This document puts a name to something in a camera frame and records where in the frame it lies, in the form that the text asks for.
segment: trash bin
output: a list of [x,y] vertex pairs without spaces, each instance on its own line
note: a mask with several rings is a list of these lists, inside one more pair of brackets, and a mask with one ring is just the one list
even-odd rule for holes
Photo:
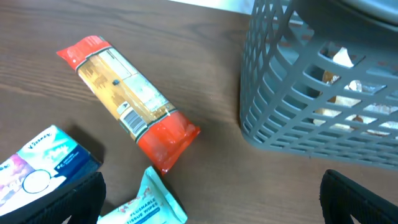
[[388,0],[256,0],[241,69],[245,140],[398,169],[397,11]]

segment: wooden table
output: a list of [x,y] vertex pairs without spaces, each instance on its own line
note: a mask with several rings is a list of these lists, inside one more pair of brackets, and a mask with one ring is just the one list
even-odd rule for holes
[[166,0],[0,1],[0,161],[56,124],[99,156],[104,149],[104,212],[134,198],[150,161],[55,54],[96,34],[202,128],[165,176],[188,223],[323,223],[326,169],[397,204],[398,172],[260,151],[244,141],[238,86],[248,22]]

